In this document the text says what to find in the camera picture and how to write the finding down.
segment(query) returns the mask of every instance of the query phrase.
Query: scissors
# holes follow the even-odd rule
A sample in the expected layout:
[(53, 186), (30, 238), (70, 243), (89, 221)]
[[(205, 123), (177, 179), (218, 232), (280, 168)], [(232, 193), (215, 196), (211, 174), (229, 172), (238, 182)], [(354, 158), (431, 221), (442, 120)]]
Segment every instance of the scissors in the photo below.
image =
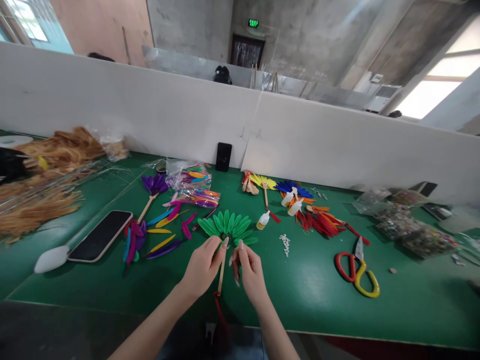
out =
[[(342, 268), (342, 265), (340, 264), (340, 259), (344, 256), (348, 256), (349, 266), (350, 266), (350, 276), (348, 276), (345, 273), (345, 271)], [(360, 260), (360, 269), (358, 269), (358, 271), (355, 264), (355, 259)], [(365, 273), (365, 270), (367, 269), (367, 263), (364, 261), (364, 242), (361, 236), (356, 241), (355, 254), (351, 254), (347, 251), (344, 251), (335, 255), (335, 267), (337, 268), (342, 278), (344, 278), (346, 281), (350, 283), (354, 283), (357, 290), (361, 292), (363, 295), (369, 298), (379, 297), (380, 286), (373, 272), (367, 271), (370, 281), (373, 284), (373, 291), (367, 292), (360, 286), (360, 280), (362, 279), (362, 276)]]

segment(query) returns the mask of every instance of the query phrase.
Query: scissor blade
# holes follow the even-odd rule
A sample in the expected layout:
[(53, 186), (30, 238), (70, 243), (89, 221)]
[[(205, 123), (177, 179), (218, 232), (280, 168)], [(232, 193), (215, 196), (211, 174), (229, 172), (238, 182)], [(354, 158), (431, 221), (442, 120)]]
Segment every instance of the scissor blade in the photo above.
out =
[(355, 256), (359, 260), (364, 259), (364, 240), (361, 236), (356, 241)]

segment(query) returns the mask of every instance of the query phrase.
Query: finger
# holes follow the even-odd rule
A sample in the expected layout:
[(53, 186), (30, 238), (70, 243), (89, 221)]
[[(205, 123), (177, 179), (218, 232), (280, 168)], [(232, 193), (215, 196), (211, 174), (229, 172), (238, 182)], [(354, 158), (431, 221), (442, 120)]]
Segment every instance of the finger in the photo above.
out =
[(248, 246), (244, 244), (243, 240), (238, 242), (238, 257), (240, 258), (241, 268), (244, 273), (252, 271), (247, 248)]
[(215, 274), (219, 271), (219, 267), (223, 261), (225, 261), (225, 256), (227, 255), (227, 245), (229, 243), (229, 238), (227, 237), (223, 244), (220, 246), (220, 249), (216, 252), (213, 260), (211, 262), (210, 270), (213, 270)]
[(210, 236), (202, 245), (200, 245), (199, 249), (205, 249), (211, 242), (213, 239), (217, 238), (218, 240), (220, 240), (220, 238), (218, 236)]
[(240, 287), (240, 259), (239, 259), (239, 248), (237, 247), (233, 251), (233, 255), (231, 256), (231, 271), (233, 273), (233, 278), (235, 279), (235, 283), (238, 287)]
[(219, 248), (219, 245), (222, 243), (222, 239), (218, 236), (212, 236), (211, 241), (205, 247), (206, 256), (210, 259), (214, 257), (215, 251)]
[(246, 253), (248, 254), (248, 261), (250, 262), (250, 267), (254, 273), (262, 272), (262, 262), (260, 256), (255, 253), (250, 247), (245, 246)]

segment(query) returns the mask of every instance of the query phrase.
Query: yellow scissor handle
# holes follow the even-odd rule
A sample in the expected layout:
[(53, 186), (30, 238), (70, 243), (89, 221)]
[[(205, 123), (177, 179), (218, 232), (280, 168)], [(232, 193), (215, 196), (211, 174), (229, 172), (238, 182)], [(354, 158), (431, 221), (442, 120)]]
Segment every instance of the yellow scissor handle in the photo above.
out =
[(380, 285), (379, 282), (377, 281), (377, 278), (375, 277), (374, 273), (371, 271), (367, 271), (368, 276), (370, 277), (370, 281), (373, 285), (373, 291), (372, 292), (366, 292), (362, 287), (360, 286), (360, 280), (362, 279), (362, 275), (364, 274), (365, 270), (367, 269), (367, 263), (363, 260), (360, 260), (360, 269), (356, 272), (356, 279), (355, 279), (355, 287), (358, 289), (359, 292), (361, 292), (363, 295), (369, 298), (378, 298), (380, 296)]

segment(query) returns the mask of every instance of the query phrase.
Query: air conditioner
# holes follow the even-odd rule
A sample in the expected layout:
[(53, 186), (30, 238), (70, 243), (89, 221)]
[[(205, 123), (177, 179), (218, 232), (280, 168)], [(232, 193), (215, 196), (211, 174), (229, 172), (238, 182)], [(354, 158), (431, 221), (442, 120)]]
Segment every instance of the air conditioner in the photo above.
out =
[(387, 106), (390, 100), (393, 99), (401, 88), (401, 86), (397, 85), (381, 85), (375, 92), (373, 100), (370, 105), (367, 106), (365, 111), (378, 114)]

